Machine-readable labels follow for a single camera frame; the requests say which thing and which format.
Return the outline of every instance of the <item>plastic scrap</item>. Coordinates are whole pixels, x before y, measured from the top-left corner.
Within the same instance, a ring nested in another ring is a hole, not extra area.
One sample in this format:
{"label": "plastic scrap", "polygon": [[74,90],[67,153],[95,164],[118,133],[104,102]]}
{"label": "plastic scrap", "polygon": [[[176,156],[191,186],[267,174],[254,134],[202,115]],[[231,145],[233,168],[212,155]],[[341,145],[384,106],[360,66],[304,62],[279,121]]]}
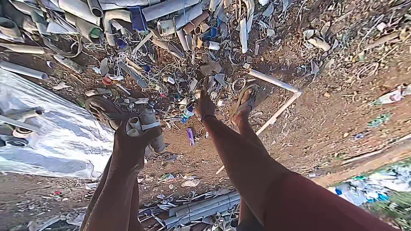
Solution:
{"label": "plastic scrap", "polygon": [[378,128],[383,123],[389,121],[392,115],[393,115],[393,113],[381,114],[381,115],[377,116],[375,119],[373,119],[371,122],[368,122],[367,126],[372,127],[372,128]]}
{"label": "plastic scrap", "polygon": [[193,135],[193,131],[191,128],[187,128],[185,130],[187,132],[187,136],[188,136],[188,141],[190,142],[190,146],[194,146],[194,135]]}

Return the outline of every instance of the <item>hand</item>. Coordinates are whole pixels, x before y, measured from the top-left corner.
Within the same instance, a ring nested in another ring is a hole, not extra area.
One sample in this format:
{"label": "hand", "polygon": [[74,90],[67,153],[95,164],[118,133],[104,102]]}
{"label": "hand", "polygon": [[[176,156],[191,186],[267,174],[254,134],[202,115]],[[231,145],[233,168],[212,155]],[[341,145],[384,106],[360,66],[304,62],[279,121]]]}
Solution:
{"label": "hand", "polygon": [[203,118],[203,115],[215,114],[215,104],[211,101],[210,96],[206,94],[205,90],[201,91],[201,96],[199,104],[196,106],[196,111],[200,118]]}
{"label": "hand", "polygon": [[147,145],[163,132],[160,126],[150,128],[139,136],[128,136],[126,124],[129,118],[121,121],[114,134],[114,148],[111,165],[115,171],[137,174],[144,167],[144,152]]}

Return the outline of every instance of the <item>white plastic pipe frame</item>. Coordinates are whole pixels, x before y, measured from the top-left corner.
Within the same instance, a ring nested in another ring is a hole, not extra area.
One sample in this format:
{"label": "white plastic pipe frame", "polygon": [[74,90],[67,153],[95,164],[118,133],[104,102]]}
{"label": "white plastic pipe frame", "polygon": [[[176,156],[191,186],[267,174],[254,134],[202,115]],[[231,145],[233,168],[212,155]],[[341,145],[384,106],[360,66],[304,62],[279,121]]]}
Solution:
{"label": "white plastic pipe frame", "polygon": [[116,46],[115,44],[115,36],[113,34],[113,30],[111,29],[111,20],[113,19],[121,19],[126,22],[131,22],[131,13],[130,11],[123,10],[123,9],[115,9],[106,11],[104,14],[104,33],[106,34],[107,42],[110,46]]}
{"label": "white plastic pipe frame", "polygon": [[287,90],[289,90],[289,91],[291,91],[291,92],[294,93],[294,95],[291,96],[291,98],[290,98],[289,100],[287,100],[287,102],[286,102],[280,109],[278,109],[278,111],[275,112],[274,115],[273,115],[262,127],[260,127],[260,129],[258,129],[258,131],[256,132],[256,135],[258,136],[258,135],[259,135],[260,133],[262,133],[262,132],[264,131],[264,129],[266,129],[270,124],[275,123],[275,121],[277,121],[277,117],[278,117],[287,107],[289,107],[296,99],[298,99],[298,98],[301,96],[302,90],[300,90],[300,89],[298,89],[298,88],[296,88],[296,87],[294,87],[294,86],[291,86],[291,85],[289,85],[289,84],[287,84],[287,83],[281,82],[280,80],[278,80],[278,79],[276,79],[276,78],[274,78],[274,77],[268,76],[268,75],[266,75],[266,74],[263,74],[263,73],[258,72],[258,71],[256,71],[256,70],[253,70],[253,69],[250,69],[250,71],[249,71],[248,74],[250,74],[250,75],[252,75],[252,76],[254,76],[254,77],[257,77],[257,78],[259,78],[259,79],[262,79],[262,80],[264,80],[264,81],[267,81],[267,82],[269,82],[269,83],[272,83],[272,84],[274,84],[274,85],[277,85],[277,86],[279,86],[279,87],[282,87],[282,88],[284,88],[284,89],[287,89]]}

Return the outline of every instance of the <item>purple package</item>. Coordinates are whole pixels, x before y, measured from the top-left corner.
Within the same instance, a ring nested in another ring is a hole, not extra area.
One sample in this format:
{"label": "purple package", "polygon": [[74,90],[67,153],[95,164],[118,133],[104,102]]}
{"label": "purple package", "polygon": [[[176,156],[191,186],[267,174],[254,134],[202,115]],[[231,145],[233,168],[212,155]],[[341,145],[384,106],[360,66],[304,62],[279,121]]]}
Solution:
{"label": "purple package", "polygon": [[187,128],[185,130],[187,132],[188,140],[190,141],[190,146],[194,146],[194,135],[191,128]]}

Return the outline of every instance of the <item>wristband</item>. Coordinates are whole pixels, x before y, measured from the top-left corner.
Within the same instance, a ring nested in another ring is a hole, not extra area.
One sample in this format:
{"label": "wristband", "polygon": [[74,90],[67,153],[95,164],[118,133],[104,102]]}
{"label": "wristband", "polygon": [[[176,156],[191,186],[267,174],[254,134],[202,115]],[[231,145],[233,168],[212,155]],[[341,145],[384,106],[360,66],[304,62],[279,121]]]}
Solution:
{"label": "wristband", "polygon": [[210,116],[212,116],[212,117],[214,117],[214,118],[217,119],[217,117],[215,117],[215,115],[203,115],[203,117],[201,118],[201,122],[203,122],[203,120],[204,120],[205,118],[210,117]]}

